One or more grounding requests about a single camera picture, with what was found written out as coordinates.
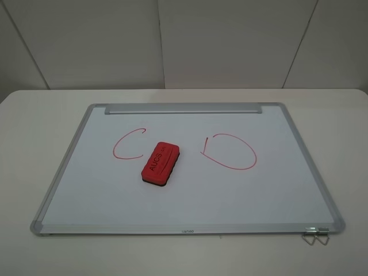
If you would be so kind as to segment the right metal binder clip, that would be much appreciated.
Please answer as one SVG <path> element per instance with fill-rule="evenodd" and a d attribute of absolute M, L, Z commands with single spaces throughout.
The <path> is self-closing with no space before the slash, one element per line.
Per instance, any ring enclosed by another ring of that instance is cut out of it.
<path fill-rule="evenodd" d="M 321 227 L 316 230 L 315 239 L 324 246 L 327 246 L 330 240 L 329 228 Z"/>

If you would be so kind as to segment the left metal binder clip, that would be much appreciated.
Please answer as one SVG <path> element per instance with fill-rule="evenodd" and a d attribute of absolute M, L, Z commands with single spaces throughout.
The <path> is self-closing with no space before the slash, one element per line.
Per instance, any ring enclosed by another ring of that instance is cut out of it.
<path fill-rule="evenodd" d="M 302 234 L 302 239 L 310 246 L 315 244 L 317 239 L 317 228 L 309 227 L 305 228 L 305 232 Z"/>

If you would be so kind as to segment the metal binder clip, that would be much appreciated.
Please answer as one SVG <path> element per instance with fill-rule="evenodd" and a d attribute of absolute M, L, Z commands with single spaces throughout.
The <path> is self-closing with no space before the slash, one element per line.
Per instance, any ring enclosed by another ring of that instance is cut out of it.
<path fill-rule="evenodd" d="M 302 239 L 310 246 L 315 244 L 317 239 L 317 228 L 309 227 L 305 228 L 305 232 L 302 234 Z"/>
<path fill-rule="evenodd" d="M 329 228 L 321 227 L 316 230 L 315 239 L 324 246 L 327 246 L 330 240 Z"/>

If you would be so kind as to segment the white whiteboard with aluminium frame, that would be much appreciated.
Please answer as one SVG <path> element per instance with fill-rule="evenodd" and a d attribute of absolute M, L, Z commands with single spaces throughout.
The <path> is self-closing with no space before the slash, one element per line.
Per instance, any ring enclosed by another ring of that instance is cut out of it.
<path fill-rule="evenodd" d="M 179 147 L 165 186 L 141 172 Z M 197 235 L 344 230 L 286 106 L 90 105 L 33 219 L 36 235 Z"/>

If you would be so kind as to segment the red whiteboard eraser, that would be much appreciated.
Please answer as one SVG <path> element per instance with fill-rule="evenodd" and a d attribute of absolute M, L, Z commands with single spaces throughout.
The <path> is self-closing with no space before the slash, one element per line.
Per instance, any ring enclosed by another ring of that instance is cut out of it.
<path fill-rule="evenodd" d="M 142 180 L 153 185 L 165 186 L 179 155 L 177 145 L 158 142 L 141 172 Z"/>

